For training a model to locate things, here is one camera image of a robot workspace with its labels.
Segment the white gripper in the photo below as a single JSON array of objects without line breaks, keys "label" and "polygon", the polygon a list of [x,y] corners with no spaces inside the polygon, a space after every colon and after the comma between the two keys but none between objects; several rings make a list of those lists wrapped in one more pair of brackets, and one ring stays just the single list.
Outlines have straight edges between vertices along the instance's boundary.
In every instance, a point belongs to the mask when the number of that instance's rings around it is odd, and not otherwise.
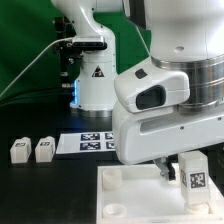
[{"label": "white gripper", "polygon": [[173,108],[133,114],[117,102],[112,130],[116,153],[123,164],[154,160],[160,175],[173,181],[175,169],[166,156],[224,142],[224,104],[196,114],[181,114]]}]

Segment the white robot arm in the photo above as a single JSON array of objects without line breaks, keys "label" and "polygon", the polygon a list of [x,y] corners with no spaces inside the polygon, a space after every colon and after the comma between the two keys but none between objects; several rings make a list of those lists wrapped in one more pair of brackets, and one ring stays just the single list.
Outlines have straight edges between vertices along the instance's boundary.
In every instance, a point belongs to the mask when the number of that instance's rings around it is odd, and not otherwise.
[{"label": "white robot arm", "polygon": [[[224,0],[51,0],[83,49],[77,109],[110,112],[124,164],[224,142]],[[96,12],[123,10],[150,31],[150,54],[116,71],[115,37]]]}]

